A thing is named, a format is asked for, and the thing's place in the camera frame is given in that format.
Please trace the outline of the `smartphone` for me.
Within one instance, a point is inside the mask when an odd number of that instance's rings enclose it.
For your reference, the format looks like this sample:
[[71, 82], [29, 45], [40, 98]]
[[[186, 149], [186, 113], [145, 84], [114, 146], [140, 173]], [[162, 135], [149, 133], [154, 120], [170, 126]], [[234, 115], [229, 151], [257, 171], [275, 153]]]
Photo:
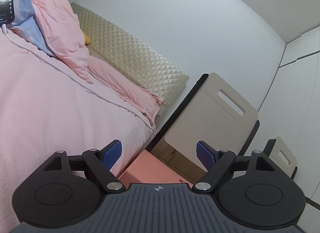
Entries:
[[11, 24], [15, 19], [14, 1], [0, 0], [0, 24]]

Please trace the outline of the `right beige chair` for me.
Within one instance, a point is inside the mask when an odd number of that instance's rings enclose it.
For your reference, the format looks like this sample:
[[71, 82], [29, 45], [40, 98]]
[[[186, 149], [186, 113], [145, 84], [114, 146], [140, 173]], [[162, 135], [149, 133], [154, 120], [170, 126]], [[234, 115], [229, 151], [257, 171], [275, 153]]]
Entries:
[[298, 171], [297, 159], [281, 137], [269, 139], [263, 152], [291, 179], [294, 179]]

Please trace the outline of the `pink bed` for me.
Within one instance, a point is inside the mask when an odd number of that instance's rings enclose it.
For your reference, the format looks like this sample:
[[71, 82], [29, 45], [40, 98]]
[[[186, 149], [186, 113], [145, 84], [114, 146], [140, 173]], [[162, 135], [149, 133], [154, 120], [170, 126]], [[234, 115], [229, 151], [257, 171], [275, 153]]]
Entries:
[[12, 31], [1, 34], [1, 232], [18, 225], [14, 191], [57, 150], [78, 155], [118, 139], [118, 176], [154, 128], [112, 89], [87, 83]]

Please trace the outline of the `left beige chair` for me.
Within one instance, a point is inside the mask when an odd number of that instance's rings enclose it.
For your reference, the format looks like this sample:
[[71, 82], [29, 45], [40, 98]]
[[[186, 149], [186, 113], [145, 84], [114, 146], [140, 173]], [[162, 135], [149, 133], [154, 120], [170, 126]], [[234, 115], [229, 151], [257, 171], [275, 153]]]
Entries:
[[147, 151], [194, 183], [206, 169], [196, 156], [204, 141], [244, 155], [260, 122], [257, 110], [218, 74], [204, 74], [147, 146]]

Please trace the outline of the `pink duvet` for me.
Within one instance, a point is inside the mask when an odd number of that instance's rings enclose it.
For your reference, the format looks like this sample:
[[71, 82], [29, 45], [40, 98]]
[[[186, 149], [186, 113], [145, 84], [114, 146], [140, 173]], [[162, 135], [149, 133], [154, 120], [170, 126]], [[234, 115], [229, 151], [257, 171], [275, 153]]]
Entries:
[[31, 0], [35, 21], [49, 49], [80, 78], [92, 84], [89, 51], [79, 20], [68, 0]]

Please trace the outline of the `beige chair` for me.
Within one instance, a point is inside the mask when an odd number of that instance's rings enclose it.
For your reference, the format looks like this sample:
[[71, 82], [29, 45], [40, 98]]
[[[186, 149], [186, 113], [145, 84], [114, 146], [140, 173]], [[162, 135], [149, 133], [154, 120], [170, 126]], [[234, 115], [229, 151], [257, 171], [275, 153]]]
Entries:
[[147, 151], [194, 183], [206, 169], [196, 156], [204, 141], [244, 155], [260, 122], [257, 110], [218, 74], [204, 74], [147, 146]]
[[291, 179], [294, 179], [298, 171], [297, 159], [281, 137], [269, 139], [263, 152]]

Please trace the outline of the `beige quilted headboard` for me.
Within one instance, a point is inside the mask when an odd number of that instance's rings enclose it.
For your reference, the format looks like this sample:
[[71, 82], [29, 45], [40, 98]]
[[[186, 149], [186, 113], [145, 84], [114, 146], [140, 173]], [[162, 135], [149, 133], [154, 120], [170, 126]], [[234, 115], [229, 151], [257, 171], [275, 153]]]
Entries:
[[160, 117], [189, 80], [189, 76], [154, 49], [93, 11], [71, 3], [81, 29], [91, 39], [89, 54], [117, 69], [132, 83], [163, 99]]

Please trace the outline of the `light blue blanket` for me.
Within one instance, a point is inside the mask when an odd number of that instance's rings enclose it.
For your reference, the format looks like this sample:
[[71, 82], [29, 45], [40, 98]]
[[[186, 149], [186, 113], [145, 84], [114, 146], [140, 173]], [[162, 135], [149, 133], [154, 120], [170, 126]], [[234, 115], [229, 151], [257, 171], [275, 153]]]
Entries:
[[55, 57], [34, 19], [35, 9], [32, 0], [13, 0], [13, 5], [15, 20], [9, 25], [9, 29], [49, 56]]

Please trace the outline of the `pink pillow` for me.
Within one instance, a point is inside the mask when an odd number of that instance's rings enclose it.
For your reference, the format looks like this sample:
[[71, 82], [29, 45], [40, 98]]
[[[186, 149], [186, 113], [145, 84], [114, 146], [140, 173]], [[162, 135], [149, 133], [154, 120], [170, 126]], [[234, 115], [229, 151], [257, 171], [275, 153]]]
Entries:
[[89, 56], [87, 69], [101, 84], [114, 90], [125, 102], [138, 109], [151, 125], [155, 124], [156, 115], [163, 103], [162, 98], [135, 85], [108, 63], [94, 56]]

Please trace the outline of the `orange box lid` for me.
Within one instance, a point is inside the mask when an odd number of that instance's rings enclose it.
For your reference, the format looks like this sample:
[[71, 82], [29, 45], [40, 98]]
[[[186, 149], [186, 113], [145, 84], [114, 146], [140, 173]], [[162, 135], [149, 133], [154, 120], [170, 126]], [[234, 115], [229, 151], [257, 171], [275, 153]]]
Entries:
[[144, 150], [127, 169], [119, 176], [119, 180], [129, 187], [132, 183], [142, 184], [193, 184], [178, 173], [167, 167], [164, 163]]

